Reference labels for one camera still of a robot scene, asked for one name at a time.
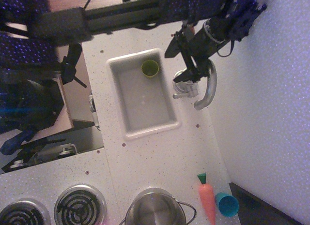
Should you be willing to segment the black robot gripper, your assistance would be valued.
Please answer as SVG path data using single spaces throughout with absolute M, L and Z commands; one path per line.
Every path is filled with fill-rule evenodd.
M 189 69 L 178 71 L 173 82 L 200 81 L 203 77 L 209 77 L 208 58 L 229 42 L 233 49 L 234 42 L 248 36 L 254 21 L 265 9 L 266 0 L 224 0 L 196 34 L 192 34 L 188 24 L 183 25 L 174 34 L 165 51 L 165 58 L 174 58 L 182 53 L 185 61 L 193 58 L 196 67 L 194 73 Z

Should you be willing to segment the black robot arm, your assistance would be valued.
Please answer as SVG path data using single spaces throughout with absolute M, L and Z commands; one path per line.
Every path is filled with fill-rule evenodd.
M 81 7 L 50 12 L 47 0 L 0 0 L 0 80 L 14 84 L 59 72 L 54 48 L 90 41 L 94 35 L 128 28 L 150 30 L 184 20 L 196 24 L 209 19 L 214 41 L 203 54 L 179 37 L 165 57 L 179 52 L 205 59 L 228 41 L 241 41 L 268 0 L 137 0 L 93 10 Z

